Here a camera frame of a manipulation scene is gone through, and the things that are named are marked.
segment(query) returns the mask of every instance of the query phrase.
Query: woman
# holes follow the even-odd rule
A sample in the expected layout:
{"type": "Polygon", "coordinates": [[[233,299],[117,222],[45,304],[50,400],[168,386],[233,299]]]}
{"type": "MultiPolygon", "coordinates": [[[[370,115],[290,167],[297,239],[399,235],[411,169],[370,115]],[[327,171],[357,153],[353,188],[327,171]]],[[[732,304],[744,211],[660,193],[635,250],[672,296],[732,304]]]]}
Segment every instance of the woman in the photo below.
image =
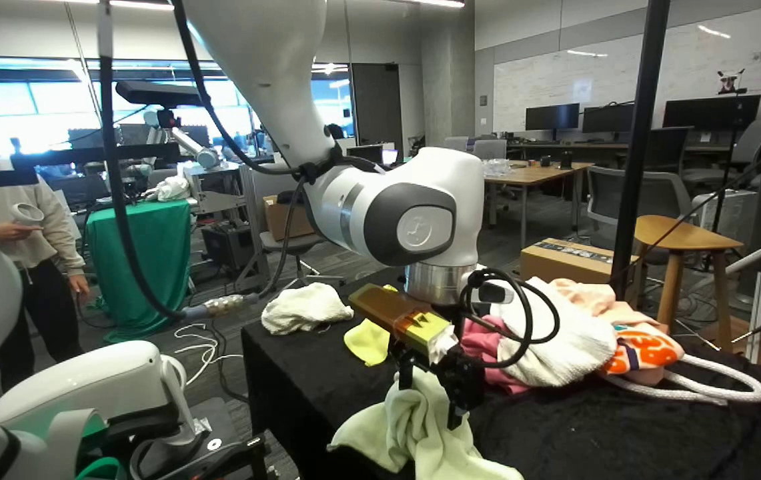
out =
{"type": "MultiPolygon", "coordinates": [[[[12,170],[0,157],[0,171],[12,170]]],[[[21,273],[23,298],[18,322],[0,346],[1,388],[6,392],[33,374],[33,346],[24,312],[42,335],[51,358],[61,362],[83,353],[78,343],[78,319],[69,287],[85,301],[90,288],[84,277],[84,259],[66,222],[66,210],[42,178],[36,185],[0,187],[0,249],[21,273]],[[11,206],[29,203],[45,214],[40,227],[12,223],[11,206]],[[55,267],[58,257],[68,279],[55,267]]]]}

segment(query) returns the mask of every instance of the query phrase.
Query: black tablecloth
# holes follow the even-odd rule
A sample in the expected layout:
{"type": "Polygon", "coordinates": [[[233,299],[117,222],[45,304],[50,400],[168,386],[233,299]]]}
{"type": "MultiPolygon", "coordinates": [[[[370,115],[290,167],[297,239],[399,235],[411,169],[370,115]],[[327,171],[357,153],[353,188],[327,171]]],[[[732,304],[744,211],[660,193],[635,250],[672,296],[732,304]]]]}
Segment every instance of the black tablecloth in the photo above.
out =
{"type": "MultiPolygon", "coordinates": [[[[399,285],[399,275],[380,271],[341,288],[341,297],[368,282],[399,285]]],[[[243,329],[254,432],[271,429],[303,480],[414,477],[412,465],[393,475],[353,451],[325,450],[338,426],[383,401],[392,385],[391,359],[368,368],[344,345],[344,333],[361,321],[285,337],[270,335],[261,323],[243,329]]],[[[743,359],[708,347],[685,348],[761,380],[761,367],[743,359]]],[[[691,365],[671,370],[739,388],[727,377],[691,365]]],[[[662,401],[591,377],[566,388],[488,395],[472,411],[470,423],[481,454],[517,468],[526,480],[761,478],[761,404],[662,401]]]]}

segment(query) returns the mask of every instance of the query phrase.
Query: white rope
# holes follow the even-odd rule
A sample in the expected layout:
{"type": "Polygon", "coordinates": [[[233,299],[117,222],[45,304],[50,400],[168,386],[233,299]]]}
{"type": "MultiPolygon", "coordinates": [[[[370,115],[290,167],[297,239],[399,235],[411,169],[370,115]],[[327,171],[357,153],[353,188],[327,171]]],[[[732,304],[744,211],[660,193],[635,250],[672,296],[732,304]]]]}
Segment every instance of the white rope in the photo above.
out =
{"type": "Polygon", "coordinates": [[[173,352],[173,354],[175,355],[176,353],[188,352],[190,350],[205,349],[205,351],[203,352],[203,356],[201,356],[203,365],[199,368],[199,370],[197,370],[197,373],[194,373],[193,377],[191,377],[191,379],[187,381],[186,385],[191,385],[191,383],[193,383],[196,379],[198,379],[198,377],[201,374],[203,374],[203,371],[205,371],[205,369],[213,363],[217,363],[218,361],[221,361],[222,359],[236,359],[236,358],[243,359],[243,355],[239,355],[239,353],[233,353],[233,355],[221,355],[218,358],[213,358],[213,356],[215,356],[215,353],[217,353],[217,346],[219,345],[219,341],[217,341],[216,338],[206,337],[205,335],[200,335],[197,333],[182,333],[180,335],[181,332],[185,331],[185,329],[188,329],[188,328],[200,328],[201,330],[206,330],[206,325],[205,324],[185,325],[182,328],[179,328],[179,330],[176,330],[175,332],[173,332],[173,337],[200,338],[201,340],[206,341],[206,343],[190,345],[173,352]]]}
{"type": "Polygon", "coordinates": [[[691,391],[656,389],[654,387],[630,382],[621,377],[606,374],[602,374],[602,377],[606,382],[617,385],[622,389],[627,389],[640,395],[647,395],[666,400],[704,401],[719,406],[727,405],[728,401],[743,401],[748,403],[761,402],[761,383],[749,374],[727,367],[727,365],[721,365],[720,363],[707,361],[707,359],[697,358],[692,355],[683,356],[682,361],[689,365],[694,365],[695,367],[705,368],[706,370],[715,371],[715,373],[722,374],[726,377],[731,377],[731,379],[737,380],[749,387],[751,391],[743,392],[740,390],[719,389],[718,387],[703,385],[703,383],[695,382],[695,380],[688,379],[679,373],[673,373],[673,371],[667,370],[664,371],[665,380],[670,380],[671,382],[686,387],[691,391]]]}

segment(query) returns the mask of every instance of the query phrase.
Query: woman's hand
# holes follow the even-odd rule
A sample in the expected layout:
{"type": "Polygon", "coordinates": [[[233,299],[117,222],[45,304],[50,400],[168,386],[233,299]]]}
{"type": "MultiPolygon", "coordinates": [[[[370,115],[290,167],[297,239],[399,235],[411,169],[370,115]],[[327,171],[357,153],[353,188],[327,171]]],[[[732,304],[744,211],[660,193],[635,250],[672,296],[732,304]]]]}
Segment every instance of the woman's hand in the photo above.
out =
{"type": "Polygon", "coordinates": [[[42,227],[29,227],[28,225],[18,225],[14,223],[0,224],[0,243],[15,242],[30,237],[35,231],[42,230],[42,227]]]}
{"type": "Polygon", "coordinates": [[[84,303],[90,297],[90,284],[87,283],[87,277],[83,275],[69,276],[69,288],[75,292],[79,303],[84,303]]]}

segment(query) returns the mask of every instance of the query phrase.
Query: whiteboard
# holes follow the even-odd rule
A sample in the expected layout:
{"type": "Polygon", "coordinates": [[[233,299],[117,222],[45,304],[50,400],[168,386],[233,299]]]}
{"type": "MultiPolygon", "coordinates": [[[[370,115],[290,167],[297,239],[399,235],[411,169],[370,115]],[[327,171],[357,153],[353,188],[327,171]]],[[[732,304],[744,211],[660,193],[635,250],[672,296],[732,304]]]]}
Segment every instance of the whiteboard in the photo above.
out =
{"type": "MultiPolygon", "coordinates": [[[[584,109],[633,100],[641,46],[642,36],[636,35],[573,48],[607,57],[561,51],[496,65],[493,130],[525,131],[528,107],[581,103],[584,109]]],[[[652,124],[661,126],[667,100],[715,97],[718,70],[742,68],[739,86],[761,94],[761,9],[669,28],[652,124]],[[705,33],[698,25],[730,38],[705,33]]]]}

